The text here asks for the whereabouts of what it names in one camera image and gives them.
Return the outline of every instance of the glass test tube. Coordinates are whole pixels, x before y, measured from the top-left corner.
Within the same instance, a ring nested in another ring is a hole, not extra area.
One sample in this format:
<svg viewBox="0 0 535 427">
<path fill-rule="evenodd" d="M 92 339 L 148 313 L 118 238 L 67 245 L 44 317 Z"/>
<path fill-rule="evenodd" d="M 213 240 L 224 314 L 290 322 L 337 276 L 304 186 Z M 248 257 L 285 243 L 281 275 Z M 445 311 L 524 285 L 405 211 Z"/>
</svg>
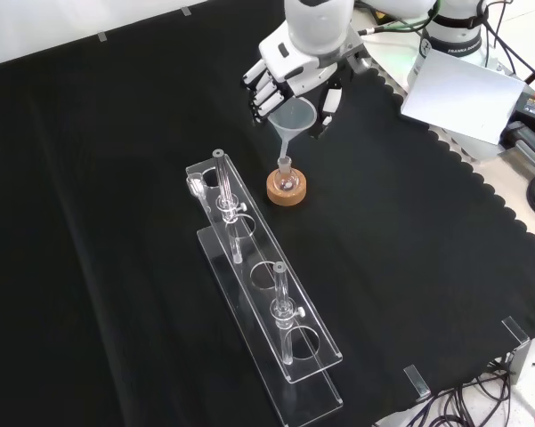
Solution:
<svg viewBox="0 0 535 427">
<path fill-rule="evenodd" d="M 287 265 L 284 262 L 275 262 L 273 275 L 275 276 L 277 310 L 281 312 L 288 311 L 291 307 L 288 300 Z"/>
<path fill-rule="evenodd" d="M 215 175 L 217 177 L 217 185 L 220 188 L 220 206 L 222 207 L 222 217 L 225 221 L 226 231 L 230 239 L 231 256 L 233 262 L 241 264 L 243 257 L 241 255 L 241 246 L 238 239 L 238 224 L 239 219 L 235 219 L 236 213 L 233 197 L 231 196 L 230 179 L 228 175 L 228 167 L 225 161 L 225 154 L 222 149 L 217 149 L 213 153 L 215 160 Z"/>
<path fill-rule="evenodd" d="M 275 262 L 273 274 L 275 276 L 276 310 L 284 317 L 288 317 L 288 321 L 280 322 L 281 358 L 283 363 L 291 365 L 293 363 L 293 341 L 290 328 L 293 325 L 293 316 L 290 313 L 292 306 L 288 299 L 287 265 L 284 262 Z"/>
<path fill-rule="evenodd" d="M 231 197 L 230 179 L 228 176 L 228 167 L 225 161 L 225 155 L 222 149 L 214 151 L 215 175 L 217 176 L 217 185 L 220 188 L 220 204 L 222 206 L 222 215 L 226 221 L 231 220 L 235 214 L 235 206 Z"/>
</svg>

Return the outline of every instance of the white paper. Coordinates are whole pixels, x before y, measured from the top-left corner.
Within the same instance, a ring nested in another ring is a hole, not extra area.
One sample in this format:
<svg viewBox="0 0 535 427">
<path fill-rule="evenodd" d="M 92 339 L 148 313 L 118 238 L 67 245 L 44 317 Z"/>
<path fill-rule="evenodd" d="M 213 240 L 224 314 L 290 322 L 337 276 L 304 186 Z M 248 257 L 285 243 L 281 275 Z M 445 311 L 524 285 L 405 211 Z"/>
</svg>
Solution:
<svg viewBox="0 0 535 427">
<path fill-rule="evenodd" d="M 524 86 L 522 80 L 432 50 L 401 113 L 497 145 Z"/>
</svg>

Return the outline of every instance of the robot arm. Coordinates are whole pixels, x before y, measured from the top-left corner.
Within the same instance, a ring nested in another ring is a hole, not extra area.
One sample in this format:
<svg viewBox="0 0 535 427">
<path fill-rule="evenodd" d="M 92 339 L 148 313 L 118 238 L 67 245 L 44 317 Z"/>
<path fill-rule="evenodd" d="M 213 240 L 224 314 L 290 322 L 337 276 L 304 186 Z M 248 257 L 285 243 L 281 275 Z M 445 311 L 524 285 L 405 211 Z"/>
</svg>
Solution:
<svg viewBox="0 0 535 427">
<path fill-rule="evenodd" d="M 412 18 L 427 12 L 435 0 L 367 3 L 394 16 Z M 286 99 L 327 82 L 341 60 L 348 60 L 358 74 L 369 68 L 361 38 L 350 24 L 353 4 L 354 0 L 285 0 L 286 20 L 259 44 L 261 59 L 243 76 L 252 91 L 257 121 Z M 340 93 L 333 93 L 332 100 L 325 102 L 324 114 L 334 114 Z"/>
</svg>

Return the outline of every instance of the white wall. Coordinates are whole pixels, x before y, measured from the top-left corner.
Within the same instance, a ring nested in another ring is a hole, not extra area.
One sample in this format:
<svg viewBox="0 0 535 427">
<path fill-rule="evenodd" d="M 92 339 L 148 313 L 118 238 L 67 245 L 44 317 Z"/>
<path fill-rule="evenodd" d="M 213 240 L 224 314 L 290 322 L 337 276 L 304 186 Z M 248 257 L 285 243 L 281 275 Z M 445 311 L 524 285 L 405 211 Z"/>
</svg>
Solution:
<svg viewBox="0 0 535 427">
<path fill-rule="evenodd" d="M 0 63 L 205 0 L 0 0 Z"/>
</svg>

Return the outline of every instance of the test tube rack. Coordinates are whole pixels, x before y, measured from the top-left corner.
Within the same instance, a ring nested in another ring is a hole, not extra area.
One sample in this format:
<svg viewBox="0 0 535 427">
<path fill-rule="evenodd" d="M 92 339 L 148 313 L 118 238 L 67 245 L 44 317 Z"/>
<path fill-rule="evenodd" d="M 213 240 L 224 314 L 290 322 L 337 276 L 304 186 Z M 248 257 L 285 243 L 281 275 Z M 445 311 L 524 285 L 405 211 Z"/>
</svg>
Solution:
<svg viewBox="0 0 535 427">
<path fill-rule="evenodd" d="M 186 173 L 211 224 L 199 243 L 281 423 L 300 427 L 338 410 L 327 369 L 342 353 L 233 163 L 217 149 Z"/>
</svg>

